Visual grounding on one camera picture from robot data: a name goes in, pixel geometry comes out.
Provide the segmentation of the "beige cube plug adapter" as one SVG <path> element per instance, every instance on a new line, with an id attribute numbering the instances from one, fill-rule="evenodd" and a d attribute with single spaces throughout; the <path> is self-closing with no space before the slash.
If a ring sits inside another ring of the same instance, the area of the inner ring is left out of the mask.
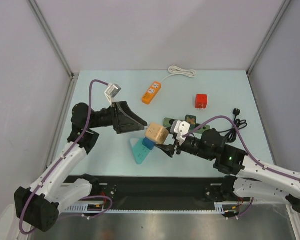
<path id="1" fill-rule="evenodd" d="M 164 128 L 162 125 L 151 122 L 148 126 L 145 137 L 153 141 L 156 144 L 163 144 L 169 135 L 169 131 Z"/>

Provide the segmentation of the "blue cube plug adapter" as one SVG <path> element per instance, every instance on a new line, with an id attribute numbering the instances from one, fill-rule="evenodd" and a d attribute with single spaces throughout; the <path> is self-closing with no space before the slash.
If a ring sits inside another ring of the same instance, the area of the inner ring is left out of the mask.
<path id="1" fill-rule="evenodd" d="M 154 148 L 154 142 L 148 138 L 144 138 L 142 141 L 142 145 L 145 146 L 148 150 L 152 150 Z"/>

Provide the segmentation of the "olive green power strip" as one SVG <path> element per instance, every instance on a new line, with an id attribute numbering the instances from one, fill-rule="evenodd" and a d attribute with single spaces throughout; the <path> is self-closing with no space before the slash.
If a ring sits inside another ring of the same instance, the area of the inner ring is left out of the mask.
<path id="1" fill-rule="evenodd" d="M 172 118 L 167 118 L 167 117 L 164 118 L 164 119 L 163 119 L 163 127 L 164 127 L 164 128 L 169 128 L 169 127 L 171 127 L 171 125 L 172 125 L 172 123 L 173 123 L 174 121 L 175 121 L 175 120 L 172 119 Z M 198 125 L 199 125 L 199 124 L 197 124 L 197 123 L 196 123 L 195 125 L 191 125 L 190 130 L 196 128 Z M 210 126 L 209 126 L 209 125 L 205 125 L 205 126 L 201 127 L 200 129 L 196 130 L 194 133 L 195 133 L 195 134 L 201 134 L 201 133 L 203 133 L 204 131 L 209 130 L 209 129 L 210 129 Z"/>

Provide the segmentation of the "teal triangular power strip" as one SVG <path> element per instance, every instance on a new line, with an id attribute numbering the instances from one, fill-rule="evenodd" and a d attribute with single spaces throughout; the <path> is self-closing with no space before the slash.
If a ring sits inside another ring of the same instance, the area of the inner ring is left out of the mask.
<path id="1" fill-rule="evenodd" d="M 131 138 L 129 140 L 134 160 L 138 165 L 142 164 L 151 152 L 151 150 L 143 144 L 143 140 L 144 138 Z"/>

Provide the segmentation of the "dark green cube plug adapter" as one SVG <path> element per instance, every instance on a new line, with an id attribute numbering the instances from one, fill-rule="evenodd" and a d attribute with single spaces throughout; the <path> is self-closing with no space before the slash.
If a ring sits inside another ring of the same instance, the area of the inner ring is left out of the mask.
<path id="1" fill-rule="evenodd" d="M 195 125 L 196 124 L 196 116 L 187 114 L 187 115 L 185 115 L 184 121 L 186 121 L 190 125 Z"/>

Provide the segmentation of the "orange power strip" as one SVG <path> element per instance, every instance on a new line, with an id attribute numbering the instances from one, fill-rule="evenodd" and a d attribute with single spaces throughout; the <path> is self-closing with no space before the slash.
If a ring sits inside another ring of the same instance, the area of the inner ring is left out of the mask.
<path id="1" fill-rule="evenodd" d="M 152 85 L 148 88 L 146 93 L 143 95 L 141 99 L 142 103 L 149 105 L 160 89 L 161 89 L 161 83 L 154 81 Z"/>

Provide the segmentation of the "red cube plug adapter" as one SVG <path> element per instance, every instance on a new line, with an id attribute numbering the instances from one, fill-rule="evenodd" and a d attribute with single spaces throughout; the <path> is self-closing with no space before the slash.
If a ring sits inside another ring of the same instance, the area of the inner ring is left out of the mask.
<path id="1" fill-rule="evenodd" d="M 205 109 L 208 103 L 206 94 L 196 94 L 195 97 L 195 108 L 196 109 Z"/>

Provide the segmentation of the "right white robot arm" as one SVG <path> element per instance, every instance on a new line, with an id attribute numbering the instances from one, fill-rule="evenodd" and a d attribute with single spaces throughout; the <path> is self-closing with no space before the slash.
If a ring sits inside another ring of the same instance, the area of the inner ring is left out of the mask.
<path id="1" fill-rule="evenodd" d="M 213 161 L 213 167 L 230 181 L 220 188 L 223 199 L 254 197 L 278 201 L 300 214 L 300 172 L 255 159 L 248 151 L 226 144 L 215 129 L 204 131 L 200 139 L 176 135 L 173 138 L 173 144 L 155 146 L 169 157 L 185 152 Z"/>

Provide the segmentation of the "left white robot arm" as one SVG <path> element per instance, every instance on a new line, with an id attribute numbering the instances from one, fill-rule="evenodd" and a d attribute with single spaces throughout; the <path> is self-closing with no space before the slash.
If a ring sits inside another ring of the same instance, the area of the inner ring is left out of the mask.
<path id="1" fill-rule="evenodd" d="M 99 179 L 83 174 L 61 190 L 61 185 L 72 170 L 94 148 L 99 134 L 95 128 L 113 127 L 117 134 L 144 130 L 147 122 L 137 116 L 126 101 L 114 102 L 108 108 L 94 111 L 90 104 L 78 103 L 72 109 L 72 130 L 67 143 L 45 172 L 28 188 L 19 187 L 14 193 L 19 230 L 27 235 L 23 223 L 46 232 L 59 215 L 79 200 L 107 198 L 102 195 Z"/>

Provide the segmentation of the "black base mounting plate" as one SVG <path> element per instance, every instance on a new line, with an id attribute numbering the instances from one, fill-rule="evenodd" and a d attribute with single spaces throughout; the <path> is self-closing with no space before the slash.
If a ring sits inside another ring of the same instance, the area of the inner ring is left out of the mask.
<path id="1" fill-rule="evenodd" d="M 128 176 L 91 176 L 71 175 L 65 183 L 74 183 L 77 179 L 87 180 L 92 184 L 91 196 L 103 195 L 112 199 L 113 203 L 124 200 L 162 201 L 194 200 L 202 202 L 235 202 L 248 203 L 248 197 L 237 197 L 233 193 L 234 178 L 188 178 L 188 177 L 128 177 Z"/>

